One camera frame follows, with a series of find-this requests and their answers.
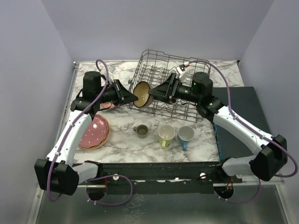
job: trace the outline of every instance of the yellow handled mug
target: yellow handled mug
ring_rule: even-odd
[[[176,131],[171,125],[162,125],[158,131],[159,142],[162,144],[162,148],[171,144]]]

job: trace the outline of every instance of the white wall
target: white wall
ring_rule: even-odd
[[[240,62],[246,85],[255,87],[274,135],[288,141],[299,161],[299,1],[275,0]],[[294,170],[291,160],[284,174]],[[286,189],[299,220],[299,174]]]
[[[42,0],[76,61],[145,49],[241,59],[273,0]]]
[[[73,63],[40,0],[0,1],[0,223],[26,223]]]

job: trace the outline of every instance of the wire dish rack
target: wire dish rack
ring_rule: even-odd
[[[129,91],[133,93],[135,86],[141,81],[147,82],[152,88],[154,88],[163,83],[171,72],[176,72],[175,67],[184,62],[197,59],[199,58],[185,58],[167,55],[162,51],[145,50],[141,54],[133,79],[129,80]],[[191,86],[193,74],[199,71],[206,72],[210,75],[211,67],[206,63],[192,63],[187,68],[188,74],[186,79],[183,81],[183,84]],[[127,104],[127,107],[141,112],[158,114],[191,122],[203,120],[203,118],[197,113],[194,104],[179,99],[176,103],[171,105],[154,100],[154,102],[148,107],[137,108],[133,105],[133,103]]]

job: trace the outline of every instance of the mug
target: mug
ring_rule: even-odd
[[[171,125],[162,125],[159,128],[158,136],[159,142],[162,144],[162,148],[165,148],[165,146],[169,145],[172,142],[175,133],[176,131]]]
[[[133,127],[133,130],[141,139],[144,139],[146,136],[148,136],[149,133],[149,128],[146,125],[138,125],[136,127]]]
[[[182,144],[184,151],[187,150],[187,143],[194,138],[194,130],[189,126],[183,126],[178,131],[178,141]]]

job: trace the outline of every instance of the marble countertop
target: marble countertop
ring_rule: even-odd
[[[244,86],[236,61],[211,61],[225,75],[230,86]],[[133,77],[138,61],[110,61],[108,66],[116,68],[113,73],[125,88],[129,88],[128,80]],[[95,62],[80,63],[74,89],[71,96],[73,101],[83,85],[83,75],[87,71],[96,71]],[[221,76],[214,69],[210,78],[214,87],[225,87]],[[78,148],[74,162],[86,160],[98,162],[195,162],[219,161],[214,131],[209,121],[193,123],[175,118],[153,115],[150,113],[130,110],[126,105],[116,109],[98,112],[104,116],[110,125],[108,141],[99,149],[83,150]],[[145,124],[149,127],[149,135],[145,139],[137,137],[133,127]],[[170,124],[176,129],[175,140],[165,149],[158,142],[158,128]],[[188,125],[195,131],[194,139],[183,151],[177,141],[178,129]]]

